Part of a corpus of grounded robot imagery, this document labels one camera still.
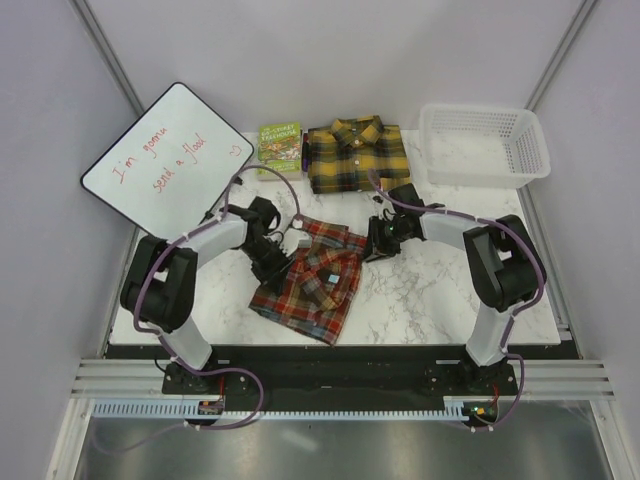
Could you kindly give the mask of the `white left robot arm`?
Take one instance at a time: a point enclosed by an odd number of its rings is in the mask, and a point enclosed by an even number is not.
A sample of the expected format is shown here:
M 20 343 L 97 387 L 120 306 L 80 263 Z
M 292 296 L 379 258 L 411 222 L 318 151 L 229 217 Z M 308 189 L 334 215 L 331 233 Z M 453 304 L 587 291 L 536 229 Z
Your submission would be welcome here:
M 157 336 L 170 355 L 186 366 L 185 382 L 208 393 L 219 382 L 219 369 L 209 363 L 212 347 L 192 310 L 200 267 L 228 250 L 242 251 L 251 272 L 270 293 L 280 294 L 295 253 L 311 237 L 294 227 L 278 231 L 280 213 L 271 201 L 256 197 L 249 207 L 228 207 L 224 217 L 198 226 L 169 243 L 152 235 L 136 248 L 120 293 L 120 305 L 134 315 L 134 327 Z

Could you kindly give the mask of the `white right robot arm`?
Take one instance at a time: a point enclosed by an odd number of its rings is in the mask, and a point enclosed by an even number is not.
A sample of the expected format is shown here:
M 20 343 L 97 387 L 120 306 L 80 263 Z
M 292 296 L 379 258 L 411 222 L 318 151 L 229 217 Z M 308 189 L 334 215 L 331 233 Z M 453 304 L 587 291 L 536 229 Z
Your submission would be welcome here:
M 401 245 L 418 239 L 448 245 L 466 254 L 479 310 L 469 340 L 467 361 L 458 381 L 467 392 L 483 392 L 494 381 L 491 366 L 507 358 L 515 318 L 536 305 L 547 281 L 545 267 L 520 217 L 485 219 L 426 204 L 413 184 L 378 191 L 391 204 L 368 220 L 364 260 L 373 262 L 401 253 Z

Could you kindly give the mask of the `red brown plaid shirt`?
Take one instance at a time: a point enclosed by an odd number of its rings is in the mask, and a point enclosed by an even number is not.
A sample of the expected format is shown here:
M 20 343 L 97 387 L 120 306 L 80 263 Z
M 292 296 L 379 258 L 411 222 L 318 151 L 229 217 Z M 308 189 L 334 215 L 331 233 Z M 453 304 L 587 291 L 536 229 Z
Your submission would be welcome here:
M 306 216 L 300 221 L 311 245 L 296 251 L 282 293 L 260 286 L 249 308 L 272 322 L 334 345 L 360 284 L 367 239 L 345 225 Z

